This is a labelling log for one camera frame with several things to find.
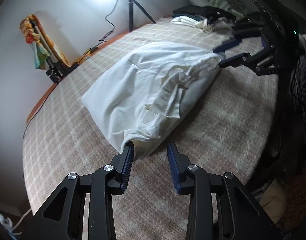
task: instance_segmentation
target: metal screw head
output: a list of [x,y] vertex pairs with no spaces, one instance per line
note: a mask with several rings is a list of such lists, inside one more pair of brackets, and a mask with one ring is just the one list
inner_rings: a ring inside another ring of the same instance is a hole
[[70,174],[67,175],[68,179],[75,179],[76,177],[77,177],[76,173],[70,173]]
[[231,173],[231,172],[227,172],[227,173],[225,174],[225,177],[226,177],[227,179],[232,179],[232,178],[234,178],[234,174]]
[[189,170],[190,171],[196,171],[197,170],[197,166],[195,164],[191,164],[191,165],[189,165]]
[[110,164],[104,166],[105,171],[111,171],[114,167]]

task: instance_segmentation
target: blue gripper pad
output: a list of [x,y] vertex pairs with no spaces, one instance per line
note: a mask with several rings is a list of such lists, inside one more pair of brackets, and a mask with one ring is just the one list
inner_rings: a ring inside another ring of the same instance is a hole
[[176,192],[180,195],[184,193],[186,187],[186,168],[191,163],[186,155],[180,154],[174,142],[170,142],[167,147],[167,158],[169,160],[172,181]]
[[222,42],[220,46],[217,46],[213,49],[214,53],[220,53],[223,51],[226,51],[228,49],[231,49],[235,46],[238,46],[242,42],[242,39],[230,39],[227,41]]
[[121,157],[121,160],[124,161],[123,168],[121,169],[121,185],[120,185],[121,190],[127,189],[129,175],[131,173],[132,164],[133,164],[133,158],[134,158],[134,145],[132,142],[128,142],[124,147],[122,157]]

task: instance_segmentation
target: bed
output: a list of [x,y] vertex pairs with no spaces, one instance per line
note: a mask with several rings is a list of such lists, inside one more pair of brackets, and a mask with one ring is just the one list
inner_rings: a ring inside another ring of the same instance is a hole
[[[162,18],[108,45],[68,75],[51,93],[27,128],[23,166],[28,198],[35,213],[70,172],[93,173],[117,154],[81,103],[82,95],[114,63],[135,48],[172,41],[212,50],[228,39]],[[251,54],[259,38],[227,52]],[[247,183],[266,145],[277,97],[276,75],[256,76],[246,67],[221,70],[187,117],[157,150],[133,163],[123,196],[113,196],[118,239],[184,239],[189,196],[175,193],[166,156],[169,140],[192,163],[214,174],[233,172]],[[87,239],[88,200],[83,239]]]

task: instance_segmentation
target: light stand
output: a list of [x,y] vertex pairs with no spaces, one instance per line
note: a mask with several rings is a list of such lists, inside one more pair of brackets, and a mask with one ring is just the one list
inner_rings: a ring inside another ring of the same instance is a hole
[[152,21],[152,23],[156,23],[154,19],[148,14],[148,12],[136,1],[136,0],[128,0],[129,6],[129,32],[133,31],[134,28],[134,17],[133,17],[133,7],[134,4]]

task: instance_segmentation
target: power cord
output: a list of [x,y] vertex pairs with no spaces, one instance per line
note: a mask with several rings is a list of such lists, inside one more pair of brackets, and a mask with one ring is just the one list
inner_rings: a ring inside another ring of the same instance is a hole
[[89,50],[84,54],[84,56],[83,56],[77,63],[81,62],[82,59],[85,58],[85,56],[88,54],[88,52],[90,52],[90,51],[92,51],[93,49],[95,49],[98,45],[100,45],[100,44],[106,42],[107,37],[108,37],[109,35],[111,35],[111,34],[114,32],[114,30],[115,30],[115,25],[114,25],[113,23],[111,23],[107,18],[115,11],[115,9],[116,9],[116,7],[117,7],[118,1],[119,1],[119,0],[116,0],[115,5],[114,5],[112,11],[111,11],[108,15],[105,16],[105,20],[106,20],[109,24],[111,24],[111,25],[113,26],[113,29],[110,30],[108,33],[106,33],[106,34],[103,36],[103,38],[101,38],[101,39],[99,40],[99,43],[98,43],[96,46],[94,46],[93,48],[89,49]]
[[[109,35],[111,35],[111,34],[114,32],[114,30],[115,30],[115,25],[114,25],[113,23],[111,23],[107,18],[115,11],[115,9],[116,9],[116,7],[117,7],[118,1],[119,1],[119,0],[116,0],[115,5],[114,5],[112,11],[111,11],[108,15],[105,16],[105,20],[113,26],[113,29],[110,30],[108,33],[106,33],[106,34],[103,36],[103,38],[101,38],[101,39],[99,40],[99,43],[98,43],[95,47],[89,49],[89,50],[84,54],[84,56],[83,56],[77,63],[81,62],[81,60],[87,55],[88,52],[90,52],[90,51],[92,51],[93,49],[95,49],[98,45],[100,45],[100,44],[106,42],[105,39],[107,39],[107,37],[108,37]],[[27,131],[27,128],[28,128],[29,124],[30,124],[31,121],[34,119],[34,117],[37,115],[37,113],[40,111],[40,109],[42,109],[43,105],[45,104],[46,100],[48,99],[48,97],[50,96],[51,93],[52,93],[52,92],[50,92],[50,93],[48,94],[48,96],[45,98],[45,100],[44,100],[44,102],[42,103],[42,105],[40,106],[40,108],[35,112],[35,114],[34,114],[34,115],[32,116],[32,118],[29,120],[28,124],[26,125],[24,134],[23,134],[23,139],[24,139],[24,137],[25,137],[25,133],[26,133],[26,131]]]

